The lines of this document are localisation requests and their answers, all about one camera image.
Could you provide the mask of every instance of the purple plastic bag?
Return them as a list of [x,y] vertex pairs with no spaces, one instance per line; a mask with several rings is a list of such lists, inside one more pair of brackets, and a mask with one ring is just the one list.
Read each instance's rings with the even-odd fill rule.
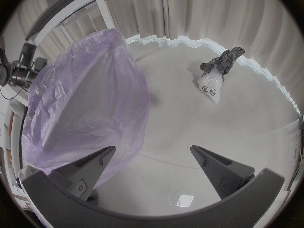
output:
[[48,63],[32,83],[22,156],[48,174],[114,145],[97,187],[142,148],[149,107],[145,75],[121,33],[94,32]]

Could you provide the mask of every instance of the floor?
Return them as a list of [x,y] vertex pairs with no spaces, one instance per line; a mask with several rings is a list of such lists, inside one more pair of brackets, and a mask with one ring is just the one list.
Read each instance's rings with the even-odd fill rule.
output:
[[139,155],[97,188],[100,207],[155,216],[220,201],[190,153],[193,144],[250,165],[256,174],[268,167],[285,177],[287,190],[299,154],[298,115],[274,82],[234,63],[216,105],[197,84],[200,64],[218,56],[212,49],[139,41],[129,47],[150,89],[149,121]]

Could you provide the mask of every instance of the white plastic bag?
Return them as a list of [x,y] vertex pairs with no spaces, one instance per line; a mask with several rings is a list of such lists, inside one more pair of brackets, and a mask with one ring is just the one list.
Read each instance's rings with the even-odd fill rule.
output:
[[216,67],[213,67],[210,73],[203,75],[197,82],[200,91],[209,96],[216,104],[219,103],[223,77]]

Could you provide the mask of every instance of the circular black icon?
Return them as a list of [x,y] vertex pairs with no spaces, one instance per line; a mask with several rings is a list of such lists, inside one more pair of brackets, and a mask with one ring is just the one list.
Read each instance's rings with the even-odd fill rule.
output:
[[215,89],[211,89],[211,90],[210,90],[210,94],[211,94],[211,95],[215,95],[215,94],[216,94],[216,90],[215,90]]
[[203,90],[203,92],[207,93],[208,92],[208,87],[207,86],[203,86],[202,90]]

